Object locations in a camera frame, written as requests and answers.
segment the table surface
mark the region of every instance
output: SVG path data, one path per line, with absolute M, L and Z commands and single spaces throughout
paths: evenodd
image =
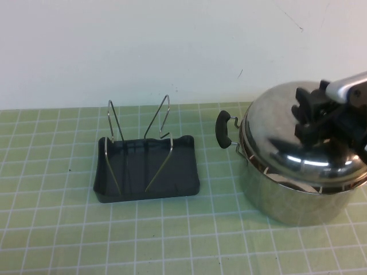
M 200 193 L 113 204 L 92 190 L 107 108 L 0 112 L 0 274 L 367 274 L 366 187 L 312 227 L 281 225 L 244 198 L 243 162 L 219 148 L 214 122 L 248 105 L 172 105 L 166 129 L 194 136 Z M 141 138 L 156 110 L 116 108 L 124 138 Z

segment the black plastic tray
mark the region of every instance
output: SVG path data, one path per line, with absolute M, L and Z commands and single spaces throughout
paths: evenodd
M 105 139 L 98 141 L 98 164 L 93 190 L 101 203 L 134 201 L 196 195 L 200 190 L 194 137 L 173 139 L 169 160 L 149 189 L 146 188 L 170 151 L 170 139 L 136 139 L 115 141 L 107 138 L 108 161 L 105 157 Z

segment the grid line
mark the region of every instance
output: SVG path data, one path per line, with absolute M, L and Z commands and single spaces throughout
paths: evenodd
M 348 217 L 348 220 L 349 220 L 349 222 L 350 222 L 350 225 L 352 226 L 353 234 L 354 234 L 354 236 L 356 236 L 357 243 L 358 243 L 358 245 L 360 246 L 361 253 L 362 253 L 362 255 L 363 255 L 363 258 L 364 258 L 364 260 L 365 260 L 365 263 L 367 264 L 366 253 L 364 252 L 364 250 L 363 250 L 363 248 L 362 248 L 362 246 L 361 246 L 360 239 L 359 239 L 359 237 L 358 237 L 358 235 L 357 235 L 357 233 L 356 233 L 356 228 L 354 227 L 354 224 L 353 224 L 352 220 L 350 219 L 350 216 L 349 216 L 348 211 L 347 211 L 346 209 L 344 209 L 344 212 L 345 212 L 346 216 Z
M 49 209 L 57 209 L 59 207 L 50 207 Z M 256 215 L 261 215 L 261 213 L 259 213 L 257 210 L 241 210 L 240 213 L 254 213 Z M 215 213 L 215 216 L 226 216 L 226 215 L 232 215 L 232 214 L 238 214 L 238 211 L 234 211 L 234 212 L 223 212 L 223 213 Z M 211 217 L 213 214 L 190 214 L 189 217 Z M 186 215 L 177 215 L 177 216 L 169 216 L 169 217 L 164 217 L 164 219 L 170 219 L 170 218 L 185 218 Z M 139 218 L 138 221 L 154 221 L 154 220 L 159 220 L 160 218 Z M 124 220 L 117 220 L 117 221 L 111 221 L 111 223 L 119 223 L 119 222 L 135 222 L 135 219 L 124 219 Z M 82 226 L 82 225 L 101 225 L 101 224 L 105 224 L 106 222 L 86 222 L 86 223 L 70 223 L 70 224 L 64 224 L 64 225 L 59 225 L 59 227 L 73 227 L 73 226 Z M 333 227 L 339 227 L 342 225 L 350 225 L 350 223 L 340 223 L 337 225 L 328 225 L 328 228 L 333 228 Z M 354 225 L 364 225 L 367 226 L 367 222 L 357 222 L 354 223 Z M 46 228 L 54 228 L 57 227 L 57 225 L 45 225 L 45 226 L 33 226 L 33 228 L 37 228 L 37 229 L 46 229 Z M 324 228 L 324 226 L 309 226 L 309 229 L 320 229 L 320 228 Z M 16 231 L 16 230 L 27 230 L 27 229 L 31 229 L 31 227 L 16 227 L 16 228 L 11 228 L 12 231 Z M 282 228 L 267 228 L 267 229 L 256 229 L 256 230 L 246 230 L 246 232 L 270 232 L 270 230 L 272 231 L 283 231 L 284 229 Z
M 0 175 L 1 175 L 1 172 L 2 172 L 2 170 L 3 170 L 3 168 L 4 168 L 4 162 L 5 162 L 6 158 L 7 158 L 8 153 L 9 153 L 10 145 L 11 145 L 11 142 L 13 141 L 13 137 L 14 137 L 15 129 L 17 129 L 17 124 L 18 124 L 18 122 L 19 122 L 19 118 L 20 118 L 20 116 L 21 116 L 21 111 L 19 111 L 19 112 L 18 112 L 18 117 L 17 117 L 17 121 L 15 122 L 15 127 L 14 127 L 14 130 L 13 130 L 13 135 L 12 135 L 12 137 L 11 137 L 11 138 L 10 138 L 10 140 L 9 140 L 9 144 L 8 144 L 8 146 L 7 146 L 7 149 L 6 149 L 6 152 L 5 152 L 5 155 L 4 155 L 4 160 L 3 160 L 3 161 L 2 161 L 2 163 L 1 163 L 1 167 L 0 167 Z M 16 193 L 16 192 L 18 191 L 18 189 L 19 189 L 20 181 L 21 181 L 21 180 L 19 179 L 18 186 L 17 186 L 17 189 L 16 189 L 15 193 Z M 11 210 L 13 209 L 14 204 L 15 204 L 15 195 L 14 195 L 13 203 L 12 203 L 12 205 L 11 205 Z M 8 216 L 8 219 L 7 219 L 7 222 L 6 222 L 6 226 L 5 226 L 5 229 L 4 229 L 4 232 L 3 232 L 3 236 L 2 236 L 1 241 L 0 241 L 0 249 L 1 249 L 1 247 L 2 247 L 2 242 L 3 242 L 4 238 L 5 238 L 6 229 L 7 229 L 7 227 L 9 226 L 9 221 L 10 221 L 10 216 L 11 216 L 11 210 L 10 210 L 10 212 L 9 212 L 9 216 Z
M 307 256 L 306 249 L 304 248 L 304 243 L 303 243 L 303 239 L 302 239 L 302 236 L 300 234 L 299 228 L 297 228 L 297 234 L 298 234 L 298 238 L 300 240 L 300 245 L 302 246 L 304 258 L 306 259 L 306 262 L 307 262 L 307 267 L 309 268 L 309 273 L 311 273 L 312 268 L 311 268 L 311 265 L 310 265 L 310 260 L 309 260 L 309 257 Z
M 159 110 L 158 114 L 158 127 L 161 128 L 161 112 Z M 165 275 L 165 243 L 164 243 L 164 236 L 165 236 L 165 225 L 163 220 L 163 199 L 160 199 L 161 201 L 161 225 L 162 225 L 162 274 Z
M 271 254 L 270 252 L 265 252 L 265 253 L 259 253 L 259 254 Z M 222 254 L 222 255 L 213 255 L 213 256 L 202 256 L 202 257 L 195 257 L 195 259 L 199 260 L 199 259 L 215 259 L 218 257 L 221 258 L 232 258 L 232 257 L 238 257 L 238 256 L 246 256 L 245 254 Z M 190 258 L 180 258 L 180 259 L 167 259 L 166 261 L 177 261 L 177 260 L 189 260 Z M 139 261 L 138 263 L 140 264 L 149 264 L 152 262 L 162 262 L 162 260 L 149 260 L 149 261 Z M 108 266 L 116 266 L 116 265 L 131 265 L 135 262 L 122 262 L 122 263 L 111 263 L 108 264 Z M 96 268 L 96 267 L 104 267 L 105 264 L 93 264 L 93 265 L 81 265 L 79 266 L 80 268 Z M 61 267 L 57 267 L 57 268 L 51 268 L 51 270 L 64 270 L 64 269 L 76 269 L 78 266 L 61 266 Z M 48 268 L 42 268 L 42 269 L 26 269 L 24 270 L 25 272 L 31 271 L 31 272 L 41 272 L 41 271 L 47 271 L 49 270 Z M 359 272 L 359 271 L 366 271 L 365 268 L 353 268 L 353 269 L 344 269 L 344 272 Z M 0 274 L 9 274 L 11 272 L 9 271 L 0 271 Z M 288 275 L 304 275 L 304 274 L 310 274 L 310 273 L 289 273 Z M 320 272 L 312 272 L 311 274 L 325 274 L 325 271 L 320 271 Z
M 36 122 L 36 125 L 34 126 L 34 131 L 33 131 L 33 134 L 32 134 L 32 137 L 31 137 L 31 140 L 30 140 L 30 143 L 32 143 L 33 139 L 34 139 L 34 136 L 35 136 L 35 133 L 36 133 L 36 129 L 37 129 L 37 124 L 38 124 L 38 118 L 40 117 L 40 113 L 41 111 L 38 111 L 38 115 L 37 115 L 37 122 Z M 18 182 L 18 188 L 20 186 L 20 183 L 21 183 L 21 180 L 22 180 L 22 177 L 23 177 L 23 174 L 24 174 L 24 171 L 25 171 L 25 167 L 26 167 L 26 162 L 28 160 L 28 157 L 29 157 L 29 152 L 30 152 L 30 147 L 28 148 L 28 151 L 27 151 L 27 156 L 25 158 L 25 161 L 24 161 L 24 164 L 23 164 L 23 169 L 22 169 L 22 174 L 19 178 L 19 182 Z M 3 237 L 5 238 L 5 234 L 6 234 L 6 230 L 7 228 L 9 227 L 9 222 L 10 222 L 10 218 L 11 218 L 11 215 L 12 215 L 12 209 L 14 208 L 14 204 L 15 204 L 15 201 L 16 201 L 16 197 L 17 195 L 14 195 L 14 200 L 13 200 L 13 205 L 11 206 L 11 210 L 9 212 L 9 219 L 8 219 L 8 224 L 4 230 L 4 233 L 3 233 Z M 28 240 L 27 240 L 27 245 L 26 245 L 26 248 L 25 248 L 25 253 L 24 253 L 24 257 L 22 259 L 22 267 L 21 267 L 21 273 L 22 273 L 22 270 L 23 270 L 23 267 L 24 267 L 24 263 L 25 263 L 25 260 L 26 260 L 26 256 L 27 256 L 27 251 L 28 251 L 28 243 L 29 243 L 29 238 L 30 238 L 30 233 L 32 232 L 32 229 L 29 230 L 29 235 L 28 235 Z
M 200 122 L 201 122 L 201 126 L 202 126 L 201 111 L 200 111 L 200 105 L 199 104 L 198 104 L 198 109 L 199 109 Z M 202 142 L 204 144 L 204 149 L 205 149 L 205 139 L 204 139 L 204 137 L 202 138 Z M 205 156 L 205 163 L 206 163 L 206 173 L 209 175 L 208 157 L 206 155 L 206 151 L 205 150 L 204 150 L 204 156 Z M 209 185 L 210 201 L 212 203 L 212 212 L 213 212 L 213 219 L 214 219 L 214 231 L 216 233 L 216 241 L 217 241 L 217 247 L 218 247 L 218 254 L 220 255 L 220 245 L 219 245 L 219 239 L 218 239 L 218 230 L 217 230 L 216 216 L 214 215 L 215 210 L 214 210 L 214 202 L 213 202 L 213 197 L 212 197 L 212 187 L 211 187 L 211 183 L 210 183 L 210 178 L 208 178 L 208 185 Z M 224 275 L 223 274 L 222 260 L 221 260 L 220 257 L 219 257 L 218 260 L 219 260 L 221 274 Z
M 78 110 L 78 118 L 80 117 L 80 111 L 81 109 L 79 108 Z M 78 129 L 78 126 L 79 126 L 79 119 L 77 120 L 76 122 L 76 128 Z M 74 143 L 73 143 L 73 146 L 72 146 L 72 149 L 71 149 L 71 155 L 73 155 L 74 153 L 74 147 L 75 147 L 75 140 L 76 140 L 76 135 L 77 135 L 77 131 L 75 131 L 75 134 L 74 134 Z M 72 164 L 72 158 L 70 158 L 70 161 L 69 161 L 69 167 L 71 166 Z M 66 192 L 66 187 L 67 187 L 67 184 L 68 184 L 68 178 L 69 178 L 69 174 L 67 174 L 67 178 L 66 178 L 66 181 L 65 181 L 65 185 L 64 185 L 64 192 L 63 192 L 63 198 L 61 199 L 61 206 L 64 204 L 64 199 L 65 199 L 65 192 Z M 52 267 L 52 262 L 53 262 L 53 256 L 54 256 L 54 251 L 55 251 L 55 245 L 56 245 L 56 238 L 57 238 L 57 232 L 58 232 L 58 226 L 60 224 L 60 221 L 61 221 L 61 216 L 62 216 L 62 207 L 60 207 L 60 211 L 58 212 L 58 220 L 57 220 L 57 226 L 56 226 L 56 232 L 55 232 L 55 236 L 53 238 L 53 248 L 52 248 L 52 252 L 51 252 L 51 260 L 50 260 L 50 264 L 49 264 L 49 274 L 51 273 L 50 271 L 50 268 Z
M 242 116 L 240 104 L 239 104 L 239 112 L 240 112 L 240 114 Z M 228 161 L 230 162 L 230 157 L 229 157 L 229 151 L 228 150 L 227 150 L 227 158 L 228 158 Z M 232 165 L 229 166 L 229 169 L 231 171 L 233 189 L 234 189 L 235 194 L 236 194 L 236 204 L 237 204 L 237 208 L 238 208 L 239 216 L 240 216 L 240 220 L 241 220 L 241 228 L 242 228 L 242 231 L 243 231 L 243 238 L 244 238 L 245 247 L 246 247 L 247 260 L 248 260 L 248 265 L 249 265 L 249 271 L 250 271 L 250 274 L 252 274 L 251 259 L 250 259 L 249 253 L 248 253 L 248 246 L 247 246 L 247 239 L 246 239 L 246 230 L 245 230 L 245 228 L 243 226 L 243 218 L 242 218 L 242 214 L 241 214 L 241 210 L 240 210 L 239 199 L 238 199 L 238 196 L 237 196 L 238 193 L 237 193 L 237 189 L 236 189 L 235 179 L 233 177 Z
M 138 107 L 138 136 L 140 137 L 140 106 Z M 135 202 L 135 241 L 134 241 L 134 275 L 136 275 L 136 247 L 137 247 L 137 239 L 138 239 L 138 201 Z
M 266 220 L 267 220 L 268 225 L 269 225 L 271 242 L 273 244 L 275 255 L 276 255 L 276 262 L 278 264 L 278 268 L 279 268 L 280 274 L 282 274 L 283 272 L 282 272 L 282 267 L 280 265 L 280 259 L 279 259 L 279 254 L 278 254 L 279 252 L 276 249 L 276 245 L 275 245 L 275 241 L 274 241 L 274 235 L 273 235 L 273 230 L 272 230 L 271 225 L 270 225 L 270 219 L 269 219 L 269 217 L 266 217 Z
M 98 109 L 98 117 L 99 117 L 99 119 L 97 121 L 97 129 L 99 129 L 99 121 L 100 121 L 100 117 L 101 117 L 101 108 Z M 94 152 L 96 151 L 96 149 L 97 149 L 97 142 L 95 143 Z M 93 158 L 92 168 L 95 165 L 95 160 L 96 160 L 96 158 Z M 90 193 L 91 193 L 90 185 L 92 183 L 92 176 L 93 176 L 93 173 L 91 173 L 91 176 L 89 178 L 89 188 L 88 188 L 89 190 L 88 190 L 88 194 L 87 194 L 87 203 L 85 204 L 85 209 L 84 209 L 84 222 L 83 222 L 83 227 L 81 229 L 81 236 L 80 236 L 80 247 L 79 247 L 78 266 L 80 265 L 81 244 L 83 243 L 84 230 L 85 230 L 85 221 L 87 219 L 87 212 L 88 212 L 88 205 L 89 205 L 88 202 L 89 202 L 89 196 L 90 196 Z M 76 274 L 77 275 L 79 274 L 79 267 L 77 268 Z
M 341 272 L 342 272 L 342 270 L 341 270 L 341 268 L 340 268 L 340 264 L 339 264 L 339 261 L 338 261 L 337 255 L 335 254 L 334 246 L 333 246 L 333 243 L 331 242 L 331 238 L 330 238 L 329 231 L 328 231 L 327 226 L 326 226 L 325 224 L 324 224 L 323 226 L 324 226 L 324 228 L 325 228 L 326 235 L 327 235 L 327 239 L 329 240 L 330 247 L 331 247 L 331 251 L 333 252 L 334 259 L 335 259 L 335 261 L 336 261 L 336 263 L 337 263 L 338 270 L 339 270 L 339 272 L 341 273 Z
M 60 110 L 58 111 L 58 115 L 57 115 L 57 121 L 56 121 L 56 127 L 55 127 L 55 132 L 53 133 L 53 137 L 52 137 L 52 141 L 51 141 L 51 146 L 53 144 L 53 141 L 54 141 L 54 138 L 55 138 L 55 134 L 56 134 L 56 128 L 57 128 L 57 125 L 58 125 L 58 119 L 60 118 Z M 38 124 L 38 120 L 36 122 L 36 126 L 34 127 L 34 133 L 33 133 L 33 136 L 35 135 L 36 133 L 36 129 L 37 129 L 37 124 Z M 49 160 L 50 160 L 50 156 L 51 156 L 51 149 L 49 151 L 49 154 L 48 154 L 48 161 L 46 163 L 46 167 L 45 167 L 45 174 L 42 178 L 42 183 L 41 183 L 41 189 L 42 189 L 42 186 L 44 185 L 45 183 L 45 175 L 46 175 L 46 171 L 47 171 L 47 168 L 48 168 L 48 164 L 49 164 Z M 36 219 L 36 213 L 37 213 L 37 209 L 38 209 L 38 206 L 40 205 L 40 199 L 41 199 L 41 192 L 39 192 L 38 194 L 38 198 L 37 198 L 37 204 L 36 204 L 36 208 L 34 209 L 34 213 L 33 213 L 33 219 L 32 219 L 32 225 L 30 227 L 30 230 L 29 230 L 29 235 L 28 235 L 28 238 L 27 238 L 27 245 L 26 245 L 26 249 L 25 249 L 25 254 L 24 254 L 24 258 L 23 258 L 23 263 L 22 263 L 22 269 L 21 269 L 21 273 L 24 269 L 24 265 L 25 265 L 25 261 L 26 261 L 26 258 L 27 258 L 27 253 L 28 253 L 28 247 L 29 247 L 29 241 L 30 241 L 30 236 L 32 234 L 32 230 L 33 230 L 33 226 L 34 226 L 34 220 Z
M 251 233 L 251 232 L 258 232 L 257 230 L 247 230 L 246 233 Z M 233 231 L 233 232 L 224 232 L 224 233 L 208 233 L 208 234 L 191 234 L 191 237 L 215 237 L 215 236 L 224 236 L 224 235 L 233 235 L 233 234 L 241 234 L 243 233 L 243 231 Z M 63 245 L 45 245 L 45 246 L 39 246 L 39 247 L 32 247 L 32 248 L 42 248 L 42 249 L 47 249 L 47 248 L 63 248 L 63 247 L 70 247 L 70 246 L 90 246 L 90 245 L 108 245 L 108 243 L 132 243 L 135 242 L 135 240 L 138 241 L 156 241 L 156 240 L 160 240 L 160 239 L 184 239 L 184 238 L 188 238 L 189 235 L 181 235 L 181 236 L 174 236 L 174 237 L 154 237 L 154 238 L 137 238 L 137 239 L 128 239 L 128 240 L 124 240 L 124 241 L 105 241 L 105 242 L 89 242 L 89 243 L 72 243 L 72 244 L 63 244 Z M 367 245 L 342 245 L 342 246 L 333 246 L 333 248 L 335 249 L 340 249 L 340 248 L 367 248 Z M 5 248 L 2 249 L 2 251 L 22 251 L 25 250 L 25 247 L 18 247 L 18 248 Z M 292 249 L 292 250 L 277 250 L 278 253 L 288 253 L 289 251 L 292 252 L 313 252 L 313 251 L 323 251 L 323 250 L 330 250 L 330 247 L 318 247 L 318 248 L 305 248 L 305 249 Z M 243 253 L 241 255 L 256 255 L 256 254 L 274 254 L 274 251 L 269 251 L 269 252 L 249 252 L 249 253 Z M 201 258 L 200 256 L 195 256 L 192 257 L 192 259 L 195 258 Z
M 32 141 L 33 141 L 34 133 L 36 132 L 36 129 L 37 129 L 37 124 L 36 124 L 36 126 L 34 127 L 34 132 L 33 132 L 33 135 L 32 135 L 32 137 L 31 137 L 31 140 L 30 140 L 30 142 L 31 142 L 31 143 L 32 143 Z M 27 162 L 27 160 L 28 160 L 29 152 L 30 152 L 30 147 L 28 148 L 27 155 L 26 155 L 26 158 L 25 158 L 25 161 L 24 161 L 24 164 L 23 164 L 22 172 L 21 172 L 20 177 L 19 177 L 17 190 L 19 189 L 19 186 L 20 186 L 20 183 L 21 183 L 21 180 L 22 180 L 22 177 L 23 177 L 24 171 L 25 171 L 26 162 Z M 12 211 L 13 211 L 13 208 L 14 208 L 14 205 L 15 205 L 15 200 L 16 200 L 16 198 L 17 198 L 17 195 L 15 194 L 15 195 L 14 195 L 14 198 L 13 198 L 13 203 L 12 203 L 12 205 L 11 205 L 11 209 L 10 209 L 10 212 L 9 212 L 9 217 L 8 217 L 8 220 L 7 220 L 7 224 L 6 224 L 5 230 L 4 230 L 4 232 L 3 232 L 3 238 L 2 238 L 1 243 L 0 243 L 0 248 L 2 247 L 2 244 L 3 244 L 3 240 L 4 240 L 4 238 L 5 238 L 6 231 L 7 231 L 7 229 L 9 228 L 9 222 L 10 222 L 10 218 L 11 218 L 11 215 L 12 215 Z M 22 261 L 22 262 L 23 262 L 23 263 L 22 263 L 22 266 L 23 266 L 23 264 L 24 264 L 25 258 L 26 258 L 26 251 L 25 251 L 25 255 L 24 255 L 23 261 Z
M 178 106 L 178 122 L 179 122 L 179 136 L 182 136 L 182 121 L 181 121 L 181 108 Z M 189 200 L 185 198 L 186 203 L 186 216 L 188 219 L 188 235 L 189 235 L 189 247 L 190 247 L 190 264 L 191 264 L 191 275 L 194 275 L 194 262 L 193 262 L 193 248 L 191 240 L 191 229 L 190 229 L 190 218 L 189 218 Z

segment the pot handle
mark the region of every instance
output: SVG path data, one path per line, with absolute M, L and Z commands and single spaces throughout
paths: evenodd
M 228 128 L 227 128 L 227 122 L 230 119 L 235 120 L 235 126 L 237 129 L 239 129 L 238 126 L 238 117 L 231 116 L 227 111 L 222 110 L 216 121 L 216 138 L 219 146 L 223 149 L 228 148 L 231 146 L 231 144 L 237 144 L 235 142 L 232 142 L 232 140 L 228 137 Z

